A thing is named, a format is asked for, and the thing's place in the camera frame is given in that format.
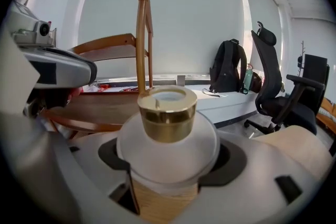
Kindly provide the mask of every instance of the red object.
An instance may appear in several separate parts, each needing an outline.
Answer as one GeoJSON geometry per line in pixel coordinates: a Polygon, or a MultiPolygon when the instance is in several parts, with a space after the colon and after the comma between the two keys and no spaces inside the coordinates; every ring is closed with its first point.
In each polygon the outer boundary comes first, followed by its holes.
{"type": "Polygon", "coordinates": [[[135,88],[126,88],[126,89],[122,89],[120,90],[121,92],[136,92],[138,91],[139,88],[138,87],[135,87],[135,88]]]}
{"type": "Polygon", "coordinates": [[[99,90],[98,92],[103,92],[104,90],[110,88],[110,86],[108,84],[101,84],[99,85],[99,90]]]}
{"type": "Polygon", "coordinates": [[[70,91],[68,100],[71,100],[72,97],[80,95],[81,92],[84,92],[83,87],[74,88],[70,91]]]}

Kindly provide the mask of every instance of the gold cap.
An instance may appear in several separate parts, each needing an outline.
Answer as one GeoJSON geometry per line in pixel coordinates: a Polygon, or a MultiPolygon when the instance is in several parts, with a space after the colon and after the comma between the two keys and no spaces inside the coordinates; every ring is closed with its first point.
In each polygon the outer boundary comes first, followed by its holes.
{"type": "Polygon", "coordinates": [[[173,143],[187,137],[193,127],[197,96],[185,87],[158,86],[142,92],[138,106],[146,134],[173,143]]]}

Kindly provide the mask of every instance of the wooden tripod leg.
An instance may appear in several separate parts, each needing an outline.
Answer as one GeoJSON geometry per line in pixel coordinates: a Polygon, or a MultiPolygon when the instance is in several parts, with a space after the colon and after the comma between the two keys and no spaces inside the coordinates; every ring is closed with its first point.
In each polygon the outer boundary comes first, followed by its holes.
{"type": "Polygon", "coordinates": [[[145,12],[146,0],[139,0],[138,17],[136,21],[136,44],[135,44],[135,58],[136,58],[136,75],[138,78],[139,93],[146,90],[145,86],[145,12]]]}
{"type": "Polygon", "coordinates": [[[153,69],[152,69],[152,39],[153,34],[148,33],[148,74],[149,74],[149,87],[153,87],[153,69]]]}

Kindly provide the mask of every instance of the black backpack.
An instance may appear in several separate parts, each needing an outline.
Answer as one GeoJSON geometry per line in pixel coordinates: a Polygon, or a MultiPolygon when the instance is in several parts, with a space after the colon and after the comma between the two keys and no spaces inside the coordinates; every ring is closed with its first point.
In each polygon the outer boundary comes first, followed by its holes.
{"type": "Polygon", "coordinates": [[[243,92],[246,73],[246,55],[237,39],[224,41],[216,54],[214,65],[210,68],[211,92],[243,92]],[[237,66],[240,63],[240,79],[237,66]]]}

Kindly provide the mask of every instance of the black bag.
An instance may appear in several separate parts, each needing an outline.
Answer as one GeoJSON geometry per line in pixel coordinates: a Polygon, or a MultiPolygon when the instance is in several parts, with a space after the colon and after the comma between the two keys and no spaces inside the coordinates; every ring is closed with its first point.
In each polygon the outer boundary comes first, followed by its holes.
{"type": "Polygon", "coordinates": [[[246,55],[237,39],[224,41],[210,68],[211,92],[243,92],[246,73],[246,55]],[[240,79],[237,66],[240,63],[240,79]]]}
{"type": "Polygon", "coordinates": [[[252,92],[258,93],[260,92],[261,85],[262,85],[262,81],[261,81],[260,76],[257,73],[253,72],[249,90],[252,92]]]}

